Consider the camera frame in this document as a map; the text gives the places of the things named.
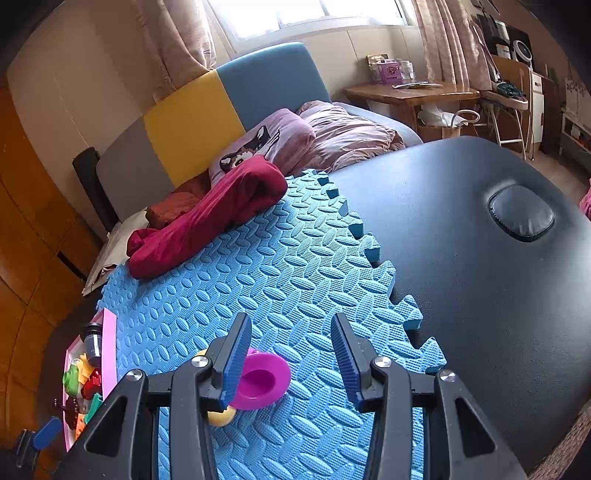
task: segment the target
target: interlocking foam tile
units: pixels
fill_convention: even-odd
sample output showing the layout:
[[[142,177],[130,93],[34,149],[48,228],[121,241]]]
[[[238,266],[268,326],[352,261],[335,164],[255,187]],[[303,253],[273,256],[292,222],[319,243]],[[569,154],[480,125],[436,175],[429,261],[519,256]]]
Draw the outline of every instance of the interlocking foam tile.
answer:
[[[348,402],[330,341],[330,320],[344,312],[353,331],[409,371],[446,363],[431,338],[414,348],[405,329],[423,318],[407,295],[393,305],[395,269],[379,243],[348,212],[326,174],[288,179],[277,205],[219,235],[183,265],[152,281],[120,266],[99,308],[117,315],[117,375],[139,367],[169,371],[226,335],[237,312],[252,319],[251,346],[291,367],[286,395],[259,411],[239,412],[212,428],[222,480],[361,480],[373,414]],[[413,411],[413,479],[422,478],[423,424]],[[159,475],[170,478],[168,411],[160,422]]]

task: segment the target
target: pink object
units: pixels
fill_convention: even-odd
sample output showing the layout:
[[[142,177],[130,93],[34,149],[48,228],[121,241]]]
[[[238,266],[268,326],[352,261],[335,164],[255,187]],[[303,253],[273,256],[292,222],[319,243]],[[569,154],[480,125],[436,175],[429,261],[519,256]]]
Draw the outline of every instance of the pink object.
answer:
[[[238,390],[230,405],[238,410],[268,407],[283,396],[290,381],[290,366],[279,355],[249,348]]]
[[[107,309],[99,311],[91,320],[92,322],[103,324],[102,355],[100,357],[100,374],[102,376],[103,398],[111,393],[117,384],[117,368],[115,359],[115,336],[117,327],[117,317]],[[85,352],[84,342],[77,337],[76,340],[66,350],[64,360],[64,372],[68,371],[70,364],[81,354]],[[68,395],[62,390],[62,405],[66,405]],[[63,414],[64,420],[64,438],[66,440],[66,452],[72,448],[76,441],[74,430],[70,430],[66,423],[66,414]]]
[[[254,155],[263,155],[283,175],[288,175],[314,137],[314,130],[299,116],[287,108],[277,110],[232,143],[209,166],[212,188],[233,165]]]
[[[581,203],[579,203],[579,210],[585,214],[585,216],[591,220],[591,189],[587,192],[587,195],[583,197]]]
[[[402,83],[400,64],[396,60],[386,60],[384,63],[378,63],[377,66],[382,83],[388,85],[399,85]]]

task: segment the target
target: red blanket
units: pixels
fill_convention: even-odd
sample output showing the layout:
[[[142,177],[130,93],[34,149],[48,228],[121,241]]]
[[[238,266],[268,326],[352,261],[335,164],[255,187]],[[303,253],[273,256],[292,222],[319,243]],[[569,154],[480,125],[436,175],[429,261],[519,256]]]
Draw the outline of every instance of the red blanket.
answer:
[[[144,228],[127,242],[129,272],[153,278],[188,260],[227,228],[276,204],[287,191],[279,169],[262,155],[233,168],[189,213],[162,230]]]

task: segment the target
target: white wall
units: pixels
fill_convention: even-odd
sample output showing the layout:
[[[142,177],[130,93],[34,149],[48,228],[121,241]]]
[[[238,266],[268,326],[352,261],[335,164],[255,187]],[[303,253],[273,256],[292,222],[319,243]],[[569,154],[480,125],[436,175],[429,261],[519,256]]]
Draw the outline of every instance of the white wall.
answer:
[[[218,64],[230,60],[214,31]],[[415,27],[359,27],[298,38],[333,99],[369,81],[365,57],[409,59],[425,75]],[[141,30],[125,0],[66,0],[27,40],[8,69],[21,123],[47,172],[72,206],[105,233],[72,168],[87,146],[104,152],[152,105],[153,81]]]
[[[480,9],[477,9],[474,4],[472,3],[472,0],[460,0],[462,5],[464,5],[464,8],[466,9],[466,11],[468,12],[468,15],[470,15],[471,17],[473,17],[474,15],[477,15],[480,13]]]

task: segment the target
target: white cabinet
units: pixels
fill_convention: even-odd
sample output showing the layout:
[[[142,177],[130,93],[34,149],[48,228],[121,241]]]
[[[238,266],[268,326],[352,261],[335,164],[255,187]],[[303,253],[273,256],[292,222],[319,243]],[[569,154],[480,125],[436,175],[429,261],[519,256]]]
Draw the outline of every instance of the white cabinet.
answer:
[[[542,77],[533,72],[531,73],[531,90],[531,130],[534,143],[540,143],[544,132],[544,92]]]

